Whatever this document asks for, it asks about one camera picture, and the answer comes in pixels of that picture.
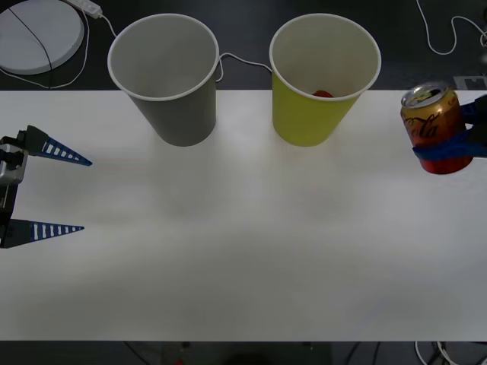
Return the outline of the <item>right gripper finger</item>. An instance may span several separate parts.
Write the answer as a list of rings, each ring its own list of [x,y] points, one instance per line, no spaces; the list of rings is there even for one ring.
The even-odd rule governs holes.
[[[458,157],[486,158],[486,124],[474,125],[440,144],[413,147],[420,160],[440,161]]]
[[[460,106],[466,124],[486,124],[487,121],[487,95],[476,98],[472,103]]]

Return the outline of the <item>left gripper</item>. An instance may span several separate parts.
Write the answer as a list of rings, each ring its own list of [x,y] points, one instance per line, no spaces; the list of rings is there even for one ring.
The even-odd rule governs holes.
[[[92,162],[71,148],[51,138],[42,130],[29,125],[18,132],[17,140],[29,155],[51,160],[59,160],[89,167]],[[52,224],[39,221],[11,220],[14,211],[18,185],[1,186],[0,191],[1,248],[10,249],[35,243],[84,229],[83,226]]]

